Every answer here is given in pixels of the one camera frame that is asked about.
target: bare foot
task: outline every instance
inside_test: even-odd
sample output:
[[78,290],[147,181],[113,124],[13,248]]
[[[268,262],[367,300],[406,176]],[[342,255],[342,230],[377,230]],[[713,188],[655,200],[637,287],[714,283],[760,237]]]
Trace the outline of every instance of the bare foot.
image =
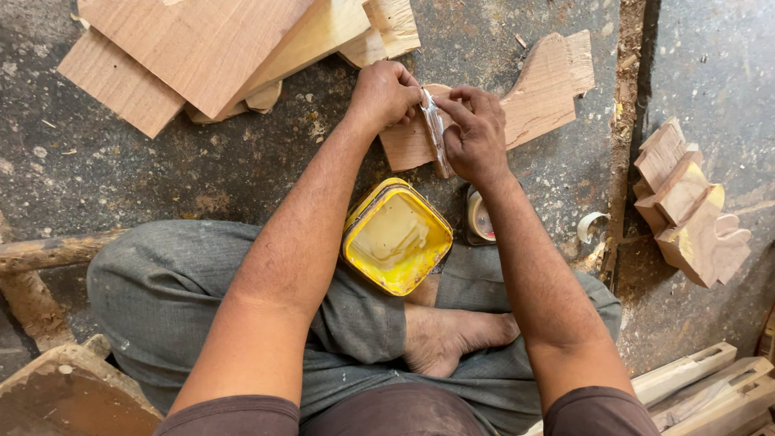
[[405,304],[404,360],[412,372],[449,377],[462,355],[513,342],[519,327],[510,313],[434,309]]

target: shirt sleeve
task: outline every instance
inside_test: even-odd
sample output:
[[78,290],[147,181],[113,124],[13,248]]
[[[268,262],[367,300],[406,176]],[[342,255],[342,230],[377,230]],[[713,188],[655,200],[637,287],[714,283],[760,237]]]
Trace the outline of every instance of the shirt sleeve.
[[169,416],[153,436],[296,436],[299,415],[295,404],[277,396],[227,396],[186,407]]
[[632,395],[611,387],[574,389],[552,404],[546,436],[659,436],[649,412]]

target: person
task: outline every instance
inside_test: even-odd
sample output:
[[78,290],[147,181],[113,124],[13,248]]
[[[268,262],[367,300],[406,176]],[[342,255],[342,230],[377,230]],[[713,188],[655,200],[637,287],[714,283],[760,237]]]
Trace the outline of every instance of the person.
[[95,257],[89,299],[116,361],[167,414],[155,434],[522,434],[541,418],[548,435],[658,434],[615,347],[621,304],[554,247],[509,170],[492,94],[434,100],[497,247],[455,244],[428,306],[337,265],[363,156],[420,99],[401,64],[366,67],[262,229],[148,223]]

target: brown shirt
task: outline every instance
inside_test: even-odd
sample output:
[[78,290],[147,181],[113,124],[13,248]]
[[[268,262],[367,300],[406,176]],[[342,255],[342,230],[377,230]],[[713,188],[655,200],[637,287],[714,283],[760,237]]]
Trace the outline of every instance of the brown shirt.
[[[165,420],[156,436],[298,434],[299,409],[276,396],[211,400]],[[546,436],[658,436],[646,408],[618,389],[590,386],[560,397],[544,417]],[[315,418],[304,436],[481,435],[470,406],[427,383],[396,383],[347,398]]]

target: yellow plastic tub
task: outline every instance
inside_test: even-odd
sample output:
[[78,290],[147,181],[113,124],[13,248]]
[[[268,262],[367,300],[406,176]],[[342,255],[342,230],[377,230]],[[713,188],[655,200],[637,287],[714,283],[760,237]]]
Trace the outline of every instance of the yellow plastic tub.
[[452,228],[407,182],[389,178],[347,217],[342,258],[388,294],[405,296],[452,247]]

